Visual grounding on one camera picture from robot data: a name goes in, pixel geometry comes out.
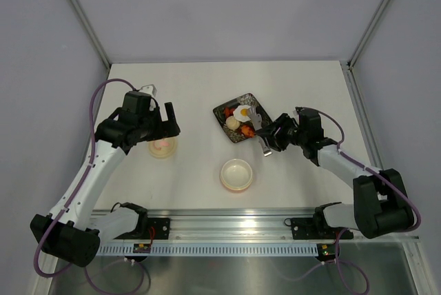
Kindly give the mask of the metal tongs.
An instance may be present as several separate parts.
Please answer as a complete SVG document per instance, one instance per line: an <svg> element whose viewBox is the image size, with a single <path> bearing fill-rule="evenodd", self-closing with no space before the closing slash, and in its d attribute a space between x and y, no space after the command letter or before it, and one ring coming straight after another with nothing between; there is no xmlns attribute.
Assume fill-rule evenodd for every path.
<svg viewBox="0 0 441 295"><path fill-rule="evenodd" d="M253 124L254 131L256 133L256 137L257 137L258 142L260 143L260 146L261 146L262 151L263 151L263 155L265 157L270 156L272 154L271 149L269 148L269 146L266 143L266 141L264 140L264 138L262 138L261 136L258 135L258 131L263 128L262 127L261 115L259 113L257 113L256 108L254 106L251 106L247 110L247 116L250 118L250 120L251 120L251 122Z"/></svg>

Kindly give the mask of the toy fried egg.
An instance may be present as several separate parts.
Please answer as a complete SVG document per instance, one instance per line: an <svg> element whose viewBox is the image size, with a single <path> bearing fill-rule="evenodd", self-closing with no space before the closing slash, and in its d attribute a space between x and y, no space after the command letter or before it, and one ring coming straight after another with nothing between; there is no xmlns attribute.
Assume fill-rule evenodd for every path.
<svg viewBox="0 0 441 295"><path fill-rule="evenodd" d="M249 109L250 109L249 105L239 105L235 108L233 116L241 123L246 123L248 121L251 121L247 113Z"/></svg>

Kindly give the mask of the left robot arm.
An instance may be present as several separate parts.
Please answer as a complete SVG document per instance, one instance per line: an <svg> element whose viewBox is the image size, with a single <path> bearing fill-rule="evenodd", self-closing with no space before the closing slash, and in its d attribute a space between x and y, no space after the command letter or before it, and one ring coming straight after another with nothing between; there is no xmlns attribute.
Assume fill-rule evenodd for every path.
<svg viewBox="0 0 441 295"><path fill-rule="evenodd" d="M165 104L162 120L155 95L153 85L127 92L123 105L93 128L91 151L73 182L47 215L37 214L30 223L38 252L85 267L114 239L168 237L161 228L170 222L150 219L148 210L134 203L90 220L105 185L135 145L179 135L172 103Z"/></svg>

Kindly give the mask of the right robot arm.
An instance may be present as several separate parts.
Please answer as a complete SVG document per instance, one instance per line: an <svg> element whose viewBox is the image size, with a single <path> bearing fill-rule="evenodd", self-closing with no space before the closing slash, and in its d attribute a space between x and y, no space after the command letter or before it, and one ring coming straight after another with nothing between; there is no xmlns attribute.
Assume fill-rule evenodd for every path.
<svg viewBox="0 0 441 295"><path fill-rule="evenodd" d="M359 231L366 238L419 228L422 217L410 201L401 174L391 168L381 170L350 156L342 148L345 135L335 141L325 136L320 110L297 107L296 116L281 114L275 121L258 128L268 148L282 152L289 145L300 147L315 166L331 172L353 192L351 204L329 203L315 209L314 232L328 237L336 229Z"/></svg>

